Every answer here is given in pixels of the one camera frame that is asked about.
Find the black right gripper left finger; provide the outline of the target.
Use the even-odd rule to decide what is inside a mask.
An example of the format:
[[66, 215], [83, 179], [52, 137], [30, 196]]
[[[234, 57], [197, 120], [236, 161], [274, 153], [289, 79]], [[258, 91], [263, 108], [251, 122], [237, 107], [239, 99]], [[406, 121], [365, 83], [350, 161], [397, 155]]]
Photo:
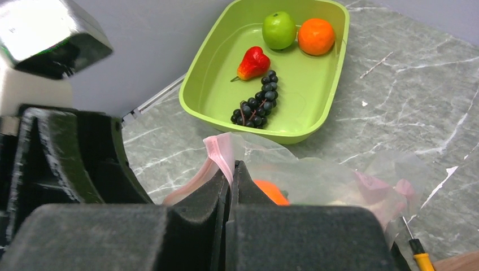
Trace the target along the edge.
[[221, 172], [173, 206], [47, 204], [23, 222], [2, 270], [220, 270], [229, 185]]

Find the orange green toy mango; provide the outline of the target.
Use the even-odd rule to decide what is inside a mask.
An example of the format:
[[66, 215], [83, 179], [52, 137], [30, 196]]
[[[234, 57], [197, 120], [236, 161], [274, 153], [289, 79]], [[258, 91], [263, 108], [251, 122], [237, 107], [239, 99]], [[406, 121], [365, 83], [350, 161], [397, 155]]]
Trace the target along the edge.
[[277, 187], [272, 182], [265, 181], [265, 180], [253, 180], [253, 182], [276, 205], [278, 205], [278, 206], [289, 206], [290, 205], [290, 202], [288, 201], [286, 196], [283, 195], [283, 193], [281, 192], [279, 187]]

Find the red toy pepper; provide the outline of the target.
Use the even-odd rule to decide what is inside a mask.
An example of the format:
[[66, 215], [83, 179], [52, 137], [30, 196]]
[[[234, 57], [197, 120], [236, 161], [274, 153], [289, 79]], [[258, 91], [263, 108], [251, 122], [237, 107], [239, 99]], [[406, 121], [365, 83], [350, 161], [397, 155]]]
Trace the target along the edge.
[[245, 52], [237, 68], [237, 75], [230, 82], [249, 81], [259, 77], [269, 70], [270, 65], [271, 60], [263, 52], [263, 49], [259, 46], [253, 46]]

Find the clear pink zip top bag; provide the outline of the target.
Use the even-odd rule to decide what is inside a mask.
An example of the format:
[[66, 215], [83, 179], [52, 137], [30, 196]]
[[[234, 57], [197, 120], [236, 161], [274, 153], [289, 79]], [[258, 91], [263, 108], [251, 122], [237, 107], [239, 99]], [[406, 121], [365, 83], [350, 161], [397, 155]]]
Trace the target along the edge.
[[196, 175], [163, 200], [173, 205], [217, 172], [233, 181], [243, 161], [252, 180], [275, 184], [290, 204], [361, 206], [379, 220], [388, 244], [402, 230], [401, 217], [418, 213], [429, 169], [412, 153], [381, 151], [359, 171], [318, 158], [300, 159], [278, 143], [250, 133], [222, 133], [204, 139], [207, 159]]

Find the orange toy fruit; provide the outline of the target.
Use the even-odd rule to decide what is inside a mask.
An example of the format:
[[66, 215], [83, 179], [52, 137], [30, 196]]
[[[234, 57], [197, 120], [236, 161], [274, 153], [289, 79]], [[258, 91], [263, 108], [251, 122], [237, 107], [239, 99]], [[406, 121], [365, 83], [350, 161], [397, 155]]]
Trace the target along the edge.
[[326, 54], [334, 45], [336, 35], [332, 25], [319, 18], [306, 20], [298, 31], [299, 48], [308, 55]]

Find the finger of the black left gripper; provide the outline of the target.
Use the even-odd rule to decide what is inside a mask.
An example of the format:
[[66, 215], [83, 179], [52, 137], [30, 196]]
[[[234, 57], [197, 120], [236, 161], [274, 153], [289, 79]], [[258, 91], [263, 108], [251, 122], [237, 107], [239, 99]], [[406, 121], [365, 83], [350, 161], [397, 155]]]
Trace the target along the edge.
[[23, 106], [1, 118], [1, 246], [50, 203], [150, 203], [125, 153], [120, 118]]

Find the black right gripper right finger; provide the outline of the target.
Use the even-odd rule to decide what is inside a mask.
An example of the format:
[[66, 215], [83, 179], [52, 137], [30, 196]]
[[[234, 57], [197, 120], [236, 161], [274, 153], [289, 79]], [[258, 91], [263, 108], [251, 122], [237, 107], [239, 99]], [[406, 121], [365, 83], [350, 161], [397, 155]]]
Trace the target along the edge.
[[362, 207], [279, 206], [235, 163], [226, 270], [394, 270], [382, 227]]

